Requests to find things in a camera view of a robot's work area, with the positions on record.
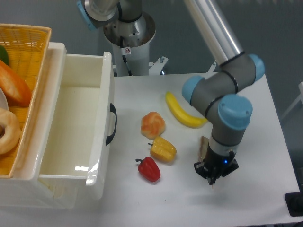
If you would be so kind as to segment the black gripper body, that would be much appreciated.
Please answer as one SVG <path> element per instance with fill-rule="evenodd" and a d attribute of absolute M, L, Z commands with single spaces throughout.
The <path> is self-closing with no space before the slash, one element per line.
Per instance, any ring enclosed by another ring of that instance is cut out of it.
<path fill-rule="evenodd" d="M 228 150 L 227 154 L 221 155 L 213 151 L 213 149 L 208 145 L 207 154 L 205 157 L 205 167 L 210 171 L 210 174 L 213 175 L 213 169 L 219 166 L 220 162 L 224 159 L 233 160 L 234 151 Z"/>

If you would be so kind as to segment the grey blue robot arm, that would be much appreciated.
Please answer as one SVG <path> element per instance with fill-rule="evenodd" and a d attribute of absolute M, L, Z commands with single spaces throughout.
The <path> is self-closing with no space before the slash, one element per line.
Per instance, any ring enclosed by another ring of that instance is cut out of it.
<path fill-rule="evenodd" d="M 263 61 L 246 54 L 214 0 L 187 0 L 185 5 L 212 53 L 220 71 L 208 79 L 188 79 L 182 96 L 213 129 L 205 157 L 194 164 L 197 174 L 210 185 L 238 168 L 235 154 L 250 122 L 252 104 L 238 93 L 259 80 Z M 80 0 L 77 7 L 89 29 L 104 29 L 107 40 L 118 46 L 114 56 L 119 76 L 148 74 L 148 64 L 130 54 L 150 41 L 155 33 L 139 0 Z"/>

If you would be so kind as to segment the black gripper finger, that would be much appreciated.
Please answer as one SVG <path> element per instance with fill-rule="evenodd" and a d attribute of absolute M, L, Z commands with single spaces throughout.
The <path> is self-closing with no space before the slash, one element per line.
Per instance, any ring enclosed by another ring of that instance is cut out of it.
<path fill-rule="evenodd" d="M 204 162 L 194 163 L 195 172 L 206 179 L 209 185 L 213 185 L 213 178 L 211 177 L 210 171 L 204 166 Z"/>
<path fill-rule="evenodd" d="M 224 158 L 219 166 L 215 167 L 213 169 L 213 185 L 216 183 L 216 180 L 220 177 L 226 177 L 233 171 L 239 168 L 239 165 L 236 161 L 236 159 L 228 160 Z"/>

